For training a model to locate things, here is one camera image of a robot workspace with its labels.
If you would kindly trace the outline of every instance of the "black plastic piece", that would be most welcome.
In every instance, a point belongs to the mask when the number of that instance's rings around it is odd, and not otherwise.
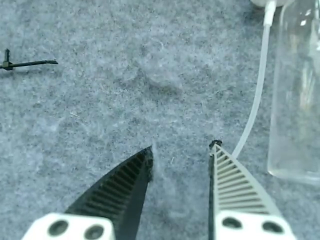
[[[42,64],[58,64],[58,62],[55,60],[31,61],[31,62],[23,62],[23,63],[12,63],[9,60],[10,60],[10,50],[6,49],[4,52],[4,61],[2,62],[0,69],[11,71],[14,68],[19,68],[19,67],[27,67],[27,66],[42,65]]]
[[[117,240],[135,240],[152,168],[149,146],[103,176],[65,213],[108,218]]]

